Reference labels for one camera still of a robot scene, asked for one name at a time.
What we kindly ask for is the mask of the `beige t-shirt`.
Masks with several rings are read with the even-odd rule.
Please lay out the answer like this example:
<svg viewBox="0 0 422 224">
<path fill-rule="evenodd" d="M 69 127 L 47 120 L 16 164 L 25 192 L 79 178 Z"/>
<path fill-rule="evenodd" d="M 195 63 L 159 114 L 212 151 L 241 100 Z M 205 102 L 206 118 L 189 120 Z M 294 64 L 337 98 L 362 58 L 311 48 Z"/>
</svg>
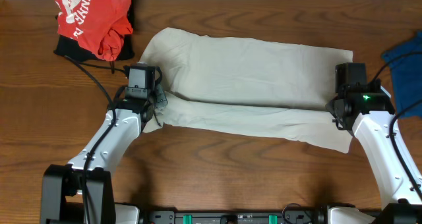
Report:
<svg viewBox="0 0 422 224">
<path fill-rule="evenodd" d="M 349 50 L 166 28 L 140 61 L 163 72 L 161 123 L 346 153 L 351 135 L 336 128 L 325 105 L 334 97 L 335 66 L 352 59 Z"/>
</svg>

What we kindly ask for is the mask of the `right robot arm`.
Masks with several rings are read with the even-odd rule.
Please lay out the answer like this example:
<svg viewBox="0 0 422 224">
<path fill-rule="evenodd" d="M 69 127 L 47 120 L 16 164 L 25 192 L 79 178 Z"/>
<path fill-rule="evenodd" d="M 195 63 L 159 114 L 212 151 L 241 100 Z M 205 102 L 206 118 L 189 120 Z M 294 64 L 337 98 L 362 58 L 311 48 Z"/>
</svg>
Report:
<svg viewBox="0 0 422 224">
<path fill-rule="evenodd" d="M 332 206 L 325 223 L 420 223 L 421 173 L 409 154 L 396 124 L 390 96 L 349 93 L 326 104 L 340 130 L 348 131 L 362 145 L 375 176 L 381 212 L 369 215 L 353 207 Z"/>
</svg>

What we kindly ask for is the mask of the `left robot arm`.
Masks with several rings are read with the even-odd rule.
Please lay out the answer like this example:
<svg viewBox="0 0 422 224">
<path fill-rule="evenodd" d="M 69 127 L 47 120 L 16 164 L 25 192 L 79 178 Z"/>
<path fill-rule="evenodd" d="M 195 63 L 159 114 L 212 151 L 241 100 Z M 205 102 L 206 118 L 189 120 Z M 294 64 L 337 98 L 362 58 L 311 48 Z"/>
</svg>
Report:
<svg viewBox="0 0 422 224">
<path fill-rule="evenodd" d="M 161 85 L 132 86 L 115 98 L 91 141 L 65 165 L 50 165 L 42 179 L 41 223 L 142 223 L 140 208 L 115 202 L 111 177 L 155 110 L 167 105 Z"/>
</svg>

